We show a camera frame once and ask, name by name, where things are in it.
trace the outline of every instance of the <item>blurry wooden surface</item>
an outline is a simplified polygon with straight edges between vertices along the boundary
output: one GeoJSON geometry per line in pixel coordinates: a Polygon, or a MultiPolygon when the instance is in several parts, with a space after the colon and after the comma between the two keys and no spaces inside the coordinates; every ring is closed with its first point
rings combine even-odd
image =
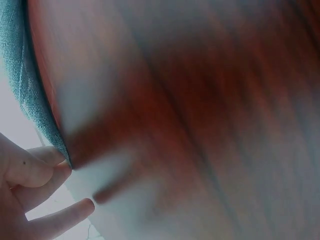
{"type": "Polygon", "coordinates": [[[317,0],[29,0],[106,240],[320,239],[317,0]]]}

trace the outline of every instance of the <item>fingernail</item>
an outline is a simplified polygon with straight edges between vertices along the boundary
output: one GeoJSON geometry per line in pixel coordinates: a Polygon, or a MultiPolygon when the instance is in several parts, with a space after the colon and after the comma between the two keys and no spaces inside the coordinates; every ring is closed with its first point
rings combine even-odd
{"type": "Polygon", "coordinates": [[[67,162],[63,162],[60,164],[61,165],[61,168],[63,170],[63,173],[66,177],[69,177],[71,175],[71,172],[72,172],[72,169],[71,167],[68,165],[67,162]]]}

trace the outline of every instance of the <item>skin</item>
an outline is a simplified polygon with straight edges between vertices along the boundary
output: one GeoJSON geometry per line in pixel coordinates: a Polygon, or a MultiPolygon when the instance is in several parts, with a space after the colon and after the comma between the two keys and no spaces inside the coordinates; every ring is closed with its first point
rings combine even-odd
{"type": "Polygon", "coordinates": [[[0,133],[0,239],[51,240],[95,210],[83,199],[54,214],[28,221],[25,213],[48,199],[70,176],[53,147],[23,150],[0,133]]]}

